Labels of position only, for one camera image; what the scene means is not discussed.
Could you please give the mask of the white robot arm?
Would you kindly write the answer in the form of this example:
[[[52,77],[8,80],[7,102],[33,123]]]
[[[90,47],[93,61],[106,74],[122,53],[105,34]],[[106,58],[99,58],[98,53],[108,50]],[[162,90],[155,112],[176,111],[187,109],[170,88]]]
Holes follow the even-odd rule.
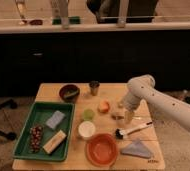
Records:
[[[183,128],[190,132],[190,104],[157,91],[155,79],[151,75],[131,78],[127,82],[128,92],[122,102],[128,111],[135,111],[142,99],[165,112]]]

